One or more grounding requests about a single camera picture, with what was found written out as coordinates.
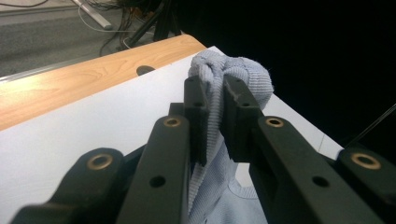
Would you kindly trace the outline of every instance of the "floor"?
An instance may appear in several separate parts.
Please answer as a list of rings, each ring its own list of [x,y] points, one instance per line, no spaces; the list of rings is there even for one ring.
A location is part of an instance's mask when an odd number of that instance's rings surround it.
[[[2,1],[13,5],[37,2]],[[96,11],[113,25],[112,30],[104,30],[71,0],[51,0],[32,8],[0,6],[0,83],[123,50],[118,38],[104,46],[120,26],[121,9]],[[123,41],[142,24],[133,18]],[[154,31],[155,26],[133,47],[151,43]]]

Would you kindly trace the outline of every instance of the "wooden surface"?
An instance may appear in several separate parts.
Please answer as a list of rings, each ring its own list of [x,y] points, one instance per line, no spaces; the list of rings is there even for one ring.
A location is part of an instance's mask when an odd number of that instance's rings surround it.
[[[0,85],[0,131],[205,49],[190,35],[77,63]]]

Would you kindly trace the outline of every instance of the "brass insert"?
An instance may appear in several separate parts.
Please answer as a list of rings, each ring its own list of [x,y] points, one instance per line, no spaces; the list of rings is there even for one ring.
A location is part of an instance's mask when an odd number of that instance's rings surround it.
[[[177,127],[178,125],[180,125],[180,123],[181,123],[180,119],[175,119],[175,118],[169,118],[163,122],[165,126],[171,128]]]
[[[265,123],[274,128],[283,127],[283,121],[280,119],[267,119]]]
[[[90,170],[102,170],[110,165],[111,162],[113,162],[113,157],[102,153],[91,157],[87,162],[87,166]]]
[[[353,162],[370,170],[381,169],[381,163],[374,157],[364,154],[364,153],[353,153],[351,155]]]

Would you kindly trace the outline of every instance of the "cable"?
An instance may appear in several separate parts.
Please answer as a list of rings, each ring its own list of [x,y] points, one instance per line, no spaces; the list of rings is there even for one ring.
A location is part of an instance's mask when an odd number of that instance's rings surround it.
[[[91,27],[86,21],[84,21],[84,19],[82,18],[82,15],[81,15],[81,7],[82,7],[82,5],[84,5],[84,4],[85,4],[85,3],[81,3],[81,4],[78,6],[78,15],[79,15],[79,17],[81,18],[81,20],[84,22],[84,24],[85,24],[86,26],[88,26],[89,28],[91,28],[92,30],[98,31],[98,32],[104,32],[104,33],[131,33],[131,32],[133,32],[133,31],[122,31],[122,30],[118,30],[118,31],[106,31],[106,30],[99,30],[99,29],[96,29],[96,28]]]
[[[377,124],[379,124],[384,118],[396,110],[396,104],[391,106],[384,114],[382,114],[378,119],[376,119],[369,127],[367,127],[363,132],[356,136],[352,141],[350,141],[346,147],[355,145],[359,140],[363,138],[368,132],[370,132]]]
[[[19,5],[11,5],[11,4],[6,4],[6,3],[0,3],[0,6],[6,6],[6,7],[38,7],[40,5],[43,5],[44,3],[48,2],[49,0],[42,1],[40,3],[34,4],[34,5],[28,5],[28,6],[19,6]]]

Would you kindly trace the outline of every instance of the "black cable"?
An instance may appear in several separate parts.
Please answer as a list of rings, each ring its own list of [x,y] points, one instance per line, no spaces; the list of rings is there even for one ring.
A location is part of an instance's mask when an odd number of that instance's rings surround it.
[[[11,4],[6,4],[6,3],[0,3],[0,6],[6,6],[6,7],[38,7],[40,5],[43,5],[44,3],[48,2],[49,0],[42,1],[40,3],[34,4],[34,5],[29,5],[29,6],[19,6],[19,5],[11,5]]]
[[[125,11],[124,9],[122,10],[122,15],[121,15],[121,24],[119,26],[119,29],[117,31],[122,31],[122,25],[123,25],[123,20],[125,17]],[[106,45],[108,45],[114,38],[117,37],[117,35],[119,35],[120,33],[115,33],[113,36],[111,36],[103,45],[102,47],[99,49],[99,57],[103,56],[103,49],[105,48]]]

